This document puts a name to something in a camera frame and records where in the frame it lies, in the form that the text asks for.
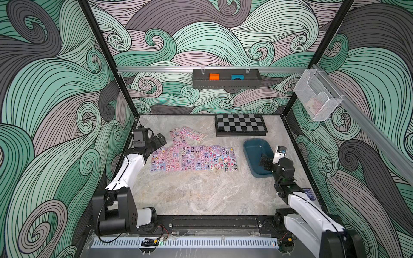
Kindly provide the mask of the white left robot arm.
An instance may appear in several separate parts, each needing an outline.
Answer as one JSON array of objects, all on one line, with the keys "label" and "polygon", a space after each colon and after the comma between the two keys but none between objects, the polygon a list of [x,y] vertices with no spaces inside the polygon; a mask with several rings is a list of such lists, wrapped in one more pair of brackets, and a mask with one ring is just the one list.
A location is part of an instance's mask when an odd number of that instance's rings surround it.
[{"label": "white left robot arm", "polygon": [[126,150],[118,173],[105,189],[92,197],[92,215],[95,234],[153,233],[158,230],[155,208],[136,207],[132,187],[147,159],[167,144],[165,136],[154,134],[152,129],[139,126],[132,131],[132,147]]}]

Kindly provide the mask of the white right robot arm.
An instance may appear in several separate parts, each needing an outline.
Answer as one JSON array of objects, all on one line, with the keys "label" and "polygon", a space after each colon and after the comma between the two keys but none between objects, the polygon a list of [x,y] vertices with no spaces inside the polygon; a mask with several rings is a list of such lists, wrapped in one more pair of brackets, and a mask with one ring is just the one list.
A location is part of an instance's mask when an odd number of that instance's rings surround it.
[{"label": "white right robot arm", "polygon": [[274,162],[262,155],[259,166],[272,173],[277,195],[289,206],[276,211],[277,231],[295,235],[316,258],[367,257],[362,237],[327,215],[296,184],[291,160],[282,155]]}]

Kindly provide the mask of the pink sticker sheet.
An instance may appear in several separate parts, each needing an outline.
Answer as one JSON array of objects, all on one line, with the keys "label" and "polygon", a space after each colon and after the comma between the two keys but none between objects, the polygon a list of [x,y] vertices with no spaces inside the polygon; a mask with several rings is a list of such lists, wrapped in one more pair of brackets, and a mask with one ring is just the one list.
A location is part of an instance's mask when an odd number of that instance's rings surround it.
[{"label": "pink sticker sheet", "polygon": [[238,170],[238,163],[233,147],[222,147],[221,149],[223,168],[226,172],[235,172]]},{"label": "pink sticker sheet", "polygon": [[195,147],[185,146],[181,148],[181,171],[196,170]]},{"label": "pink sticker sheet", "polygon": [[186,137],[186,138],[189,138],[189,139],[191,139],[191,140],[193,140],[193,141],[196,141],[196,142],[201,142],[203,139],[204,139],[204,137],[205,137],[205,134],[204,133],[201,133],[201,132],[199,132],[199,131],[197,131],[197,130],[194,130],[194,129],[191,129],[191,128],[189,128],[189,127],[186,127],[186,126],[184,126],[181,130],[180,130],[180,134],[182,135],[182,136],[184,136],[184,137]]},{"label": "pink sticker sheet", "polygon": [[212,145],[209,147],[211,169],[224,169],[223,149],[224,147],[219,145]]},{"label": "pink sticker sheet", "polygon": [[172,129],[170,131],[170,136],[173,141],[173,146],[184,147],[188,145],[185,137],[181,134],[180,128]]},{"label": "pink sticker sheet", "polygon": [[166,172],[182,171],[183,147],[173,146],[166,150]]},{"label": "pink sticker sheet", "polygon": [[170,147],[161,147],[152,153],[151,172],[171,171],[171,151]]},{"label": "pink sticker sheet", "polygon": [[212,170],[208,146],[195,147],[195,170]]}]

